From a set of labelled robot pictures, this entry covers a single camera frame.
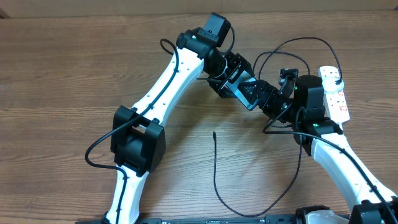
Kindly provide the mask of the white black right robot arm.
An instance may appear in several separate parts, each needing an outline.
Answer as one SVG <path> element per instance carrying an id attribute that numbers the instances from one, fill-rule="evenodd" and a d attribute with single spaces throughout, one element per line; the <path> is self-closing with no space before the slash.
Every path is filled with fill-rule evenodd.
<path id="1" fill-rule="evenodd" d="M 333 180 L 348 204 L 349 223 L 397 223 L 397 195 L 381 184 L 349 146 L 339 124 L 325 115 L 322 80 L 286 79 L 281 88 L 250 78 L 238 91 L 273 120 L 292 125 L 290 134 Z"/>

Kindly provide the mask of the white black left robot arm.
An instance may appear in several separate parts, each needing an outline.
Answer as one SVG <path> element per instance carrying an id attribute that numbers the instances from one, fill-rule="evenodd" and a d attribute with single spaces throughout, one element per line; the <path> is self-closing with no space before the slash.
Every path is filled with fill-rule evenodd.
<path id="1" fill-rule="evenodd" d="M 211 13 L 204 27 L 181 33 L 172 58 L 154 86 L 132 107 L 120 106 L 113 117 L 110 150 L 117 182 L 112 206 L 102 223 L 135 223 L 146 178 L 163 158 L 165 125 L 187 88 L 207 73 L 207 82 L 222 98 L 237 98 L 247 109 L 256 106 L 239 89 L 254 80 L 250 64 L 239 54 L 220 52 L 228 32 L 227 18 Z"/>

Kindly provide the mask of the Samsung Galaxy S24+ smartphone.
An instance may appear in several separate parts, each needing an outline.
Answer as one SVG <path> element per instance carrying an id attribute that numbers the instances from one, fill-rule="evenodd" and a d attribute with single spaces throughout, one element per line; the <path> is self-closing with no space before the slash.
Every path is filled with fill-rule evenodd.
<path id="1" fill-rule="evenodd" d="M 228 82 L 226 86 L 233 93 L 233 95 L 243 104 L 243 106 L 251 111 L 258 103 L 258 100 L 251 98 L 257 80 L 247 71 L 243 71 L 242 74 L 234 83 Z"/>

